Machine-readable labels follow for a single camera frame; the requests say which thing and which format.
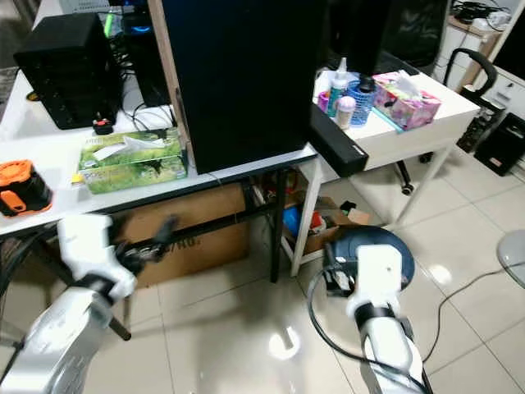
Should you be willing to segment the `white side table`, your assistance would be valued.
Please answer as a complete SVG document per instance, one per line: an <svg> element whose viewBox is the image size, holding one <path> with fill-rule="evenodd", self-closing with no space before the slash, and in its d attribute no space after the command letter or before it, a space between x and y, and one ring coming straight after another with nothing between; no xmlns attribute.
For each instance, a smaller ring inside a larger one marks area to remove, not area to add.
<svg viewBox="0 0 525 394"><path fill-rule="evenodd" d="M445 160L450 156L451 150L457 148L456 142L468 130L468 125L480 112L480 106L472 103L468 98L455 93L439 81L430 76L417 74L410 76L420 87L428 93L434 94L441 102L434 120L430 124L412 129L411 131L397 131L391 121L382 116L377 110L372 110L367 124L349 129L349 137L370 155L365 163L364 170L372 170L398 161L416 158L417 155L433 153L434 158L428 166L427 173L419 181L415 191L409 196L408 202L402 208L396 220L391 221L386 227L397 228L405 224L406 218L417 205L418 200L425 194L431 180L442 168ZM312 210L315 207L315 199L318 198L320 187L327 181L340 179L333 170L326 170L326 162L317 157L313 160L300 164L297 169L304 174L305 191L307 200L305 209ZM305 254L307 244L307 233L300 233L296 237L295 244L291 241L284 243L286 255L291 262L291 276L299 275L300 267L312 259L320 258L320 251Z"/></svg>

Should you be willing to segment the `blue round object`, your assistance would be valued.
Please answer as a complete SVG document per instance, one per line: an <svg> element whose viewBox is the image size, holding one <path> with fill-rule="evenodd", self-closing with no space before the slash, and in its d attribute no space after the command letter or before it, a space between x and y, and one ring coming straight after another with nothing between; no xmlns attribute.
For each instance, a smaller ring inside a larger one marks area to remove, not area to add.
<svg viewBox="0 0 525 394"><path fill-rule="evenodd" d="M282 222L289 239L296 239L299 236L301 221L303 221L303 206L290 205L282 210Z"/></svg>

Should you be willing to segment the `open cardboard clutter box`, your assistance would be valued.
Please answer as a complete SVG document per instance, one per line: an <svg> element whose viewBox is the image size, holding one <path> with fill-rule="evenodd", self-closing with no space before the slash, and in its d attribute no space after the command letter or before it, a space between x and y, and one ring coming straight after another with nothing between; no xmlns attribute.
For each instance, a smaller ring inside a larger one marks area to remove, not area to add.
<svg viewBox="0 0 525 394"><path fill-rule="evenodd" d="M303 208L304 201L305 191L297 191L295 194L289 195L285 206L301 205ZM319 195L310 217L303 252L308 254L322 250L323 244L333 240L340 227L367 225L370 224L370 221L371 214L359 209L356 203L351 202L351 200L345 200L344 203L338 204L330 196ZM289 247L294 251L296 241L299 238L289 239L285 228L284 237L288 241Z"/></svg>

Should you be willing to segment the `black computer tower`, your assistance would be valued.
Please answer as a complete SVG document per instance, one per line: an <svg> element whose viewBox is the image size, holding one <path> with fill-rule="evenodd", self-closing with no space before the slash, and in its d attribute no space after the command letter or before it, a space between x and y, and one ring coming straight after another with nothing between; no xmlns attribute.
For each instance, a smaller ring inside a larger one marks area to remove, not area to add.
<svg viewBox="0 0 525 394"><path fill-rule="evenodd" d="M146 108L169 105L171 98L162 70L153 18L147 0L108 0L108 2L109 5L120 8L117 14L120 15L121 37Z"/></svg>

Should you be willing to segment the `round dark rubbish bin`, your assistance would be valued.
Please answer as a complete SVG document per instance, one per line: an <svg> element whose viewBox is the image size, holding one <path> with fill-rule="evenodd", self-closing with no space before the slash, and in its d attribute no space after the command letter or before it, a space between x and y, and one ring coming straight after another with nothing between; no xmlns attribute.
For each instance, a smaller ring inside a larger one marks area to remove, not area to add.
<svg viewBox="0 0 525 394"><path fill-rule="evenodd" d="M344 274L345 280L334 273L325 274L326 288L334 296L349 296L355 289L358 273L359 246L386 245L394 247L402 258L401 290L404 291L415 277L415 259L408 245L394 232L379 226L345 225L338 227L331 239L323 241L323 270Z"/></svg>

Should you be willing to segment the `pink floral tissue box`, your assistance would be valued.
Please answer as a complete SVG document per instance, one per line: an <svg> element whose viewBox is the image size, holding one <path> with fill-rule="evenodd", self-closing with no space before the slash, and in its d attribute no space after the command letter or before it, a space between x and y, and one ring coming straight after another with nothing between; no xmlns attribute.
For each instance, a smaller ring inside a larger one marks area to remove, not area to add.
<svg viewBox="0 0 525 394"><path fill-rule="evenodd" d="M372 81L376 86L372 106L402 131L430 124L442 104L406 71L375 75Z"/></svg>

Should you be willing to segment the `orange black tool battery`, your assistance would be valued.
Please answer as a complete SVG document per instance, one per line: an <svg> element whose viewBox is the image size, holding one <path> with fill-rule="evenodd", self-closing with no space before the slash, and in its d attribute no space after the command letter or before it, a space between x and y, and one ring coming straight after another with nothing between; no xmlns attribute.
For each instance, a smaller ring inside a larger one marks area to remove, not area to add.
<svg viewBox="0 0 525 394"><path fill-rule="evenodd" d="M0 213L5 218L45 213L52 202L52 189L33 162L15 160L0 164Z"/></svg>

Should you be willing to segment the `large black wood-sided speaker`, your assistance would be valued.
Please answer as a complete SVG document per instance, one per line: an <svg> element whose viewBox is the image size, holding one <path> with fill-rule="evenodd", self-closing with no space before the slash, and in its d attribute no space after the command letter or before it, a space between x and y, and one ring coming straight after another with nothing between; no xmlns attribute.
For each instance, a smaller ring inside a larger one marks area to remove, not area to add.
<svg viewBox="0 0 525 394"><path fill-rule="evenodd" d="M148 0L199 172L304 149L326 0Z"/></svg>

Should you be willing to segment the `black office chair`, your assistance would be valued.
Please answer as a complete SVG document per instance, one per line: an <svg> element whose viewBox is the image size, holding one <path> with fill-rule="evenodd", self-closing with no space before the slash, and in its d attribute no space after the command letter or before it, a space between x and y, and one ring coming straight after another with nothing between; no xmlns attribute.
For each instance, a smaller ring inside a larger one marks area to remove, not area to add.
<svg viewBox="0 0 525 394"><path fill-rule="evenodd" d="M469 4L468 0L394 0L374 71L410 75L442 71L442 84L482 108L458 141L467 151L505 112L503 106L484 98L498 75L485 49L491 49L500 34L488 21L480 27L449 23L455 11Z"/></svg>

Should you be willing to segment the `white nozzle bottle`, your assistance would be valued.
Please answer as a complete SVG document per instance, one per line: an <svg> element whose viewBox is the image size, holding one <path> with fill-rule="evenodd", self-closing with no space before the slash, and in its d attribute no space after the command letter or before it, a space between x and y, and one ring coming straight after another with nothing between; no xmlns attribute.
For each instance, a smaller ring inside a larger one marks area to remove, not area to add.
<svg viewBox="0 0 525 394"><path fill-rule="evenodd" d="M338 110L338 100L344 97L345 91L348 89L349 80L351 80L351 72L349 72L348 64L346 64L346 57L340 59L339 67L333 74L330 75L330 85L327 91L327 106L326 115L328 117L335 117Z"/></svg>

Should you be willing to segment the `black soundbar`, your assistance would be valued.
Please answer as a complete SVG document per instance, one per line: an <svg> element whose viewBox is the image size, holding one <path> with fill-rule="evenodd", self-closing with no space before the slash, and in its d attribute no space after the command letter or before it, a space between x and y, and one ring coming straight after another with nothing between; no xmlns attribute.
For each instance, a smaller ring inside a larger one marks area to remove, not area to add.
<svg viewBox="0 0 525 394"><path fill-rule="evenodd" d="M370 155L338 127L316 104L308 103L310 128L305 138L340 177L363 172Z"/></svg>

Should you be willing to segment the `green tissue box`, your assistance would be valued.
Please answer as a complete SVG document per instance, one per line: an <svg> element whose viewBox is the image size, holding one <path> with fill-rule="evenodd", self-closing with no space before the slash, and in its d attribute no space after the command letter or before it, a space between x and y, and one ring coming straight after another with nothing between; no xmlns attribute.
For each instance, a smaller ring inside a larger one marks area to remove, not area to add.
<svg viewBox="0 0 525 394"><path fill-rule="evenodd" d="M99 135L84 143L74 183L91 194L184 179L186 168L176 128Z"/></svg>

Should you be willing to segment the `black floor case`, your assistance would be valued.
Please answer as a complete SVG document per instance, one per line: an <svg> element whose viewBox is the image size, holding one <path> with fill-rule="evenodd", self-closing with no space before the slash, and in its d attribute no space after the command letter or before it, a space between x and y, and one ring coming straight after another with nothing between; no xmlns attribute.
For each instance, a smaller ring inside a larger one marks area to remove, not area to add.
<svg viewBox="0 0 525 394"><path fill-rule="evenodd" d="M525 119L509 113L475 151L475 158L497 176L506 176L525 155Z"/></svg>

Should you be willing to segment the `large brown cardboard box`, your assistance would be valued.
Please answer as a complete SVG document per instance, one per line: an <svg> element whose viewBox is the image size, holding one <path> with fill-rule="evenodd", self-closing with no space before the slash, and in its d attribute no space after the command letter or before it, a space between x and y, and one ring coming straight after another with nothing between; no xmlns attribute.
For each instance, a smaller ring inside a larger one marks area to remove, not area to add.
<svg viewBox="0 0 525 394"><path fill-rule="evenodd" d="M169 215L179 218L177 231L191 231L190 236L180 237L160 262L147 265L136 277L136 286L146 288L164 284L244 258L249 252L247 222L237 222L215 230L205 230L202 225L222 218L233 218L233 215L245 210L246 198L241 186L236 183L131 210L121 230L124 240L152 239Z"/></svg>

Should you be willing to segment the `small white pink bottle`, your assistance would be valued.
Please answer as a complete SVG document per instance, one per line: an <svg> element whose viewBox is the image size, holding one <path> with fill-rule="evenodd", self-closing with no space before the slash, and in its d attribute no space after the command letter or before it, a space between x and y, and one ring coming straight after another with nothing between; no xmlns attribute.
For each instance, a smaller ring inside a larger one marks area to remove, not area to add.
<svg viewBox="0 0 525 394"><path fill-rule="evenodd" d="M356 110L356 100L351 95L342 95L333 102L336 109L335 121L340 129L349 129L351 127L353 113Z"/></svg>

